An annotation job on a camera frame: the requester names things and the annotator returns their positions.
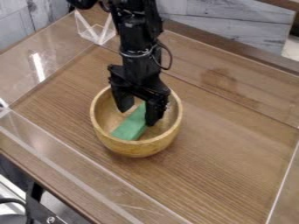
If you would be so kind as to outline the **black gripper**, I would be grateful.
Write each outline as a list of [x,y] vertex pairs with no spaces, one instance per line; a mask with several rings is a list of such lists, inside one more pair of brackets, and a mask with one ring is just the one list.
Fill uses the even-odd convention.
[[154,126],[164,117],[171,89],[160,79],[162,48],[144,54],[122,55],[123,64],[110,65],[110,85],[118,110],[124,113],[135,105],[135,97],[146,101],[146,125]]

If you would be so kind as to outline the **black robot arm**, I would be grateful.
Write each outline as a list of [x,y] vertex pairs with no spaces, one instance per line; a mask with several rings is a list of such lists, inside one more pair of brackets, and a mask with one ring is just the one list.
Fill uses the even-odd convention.
[[144,120],[148,126],[164,117],[171,89],[160,79],[163,51],[159,36],[164,31],[155,0],[67,0],[80,10],[96,4],[112,16],[120,38],[119,54],[123,63],[107,67],[116,107],[127,112],[139,98],[146,103]]

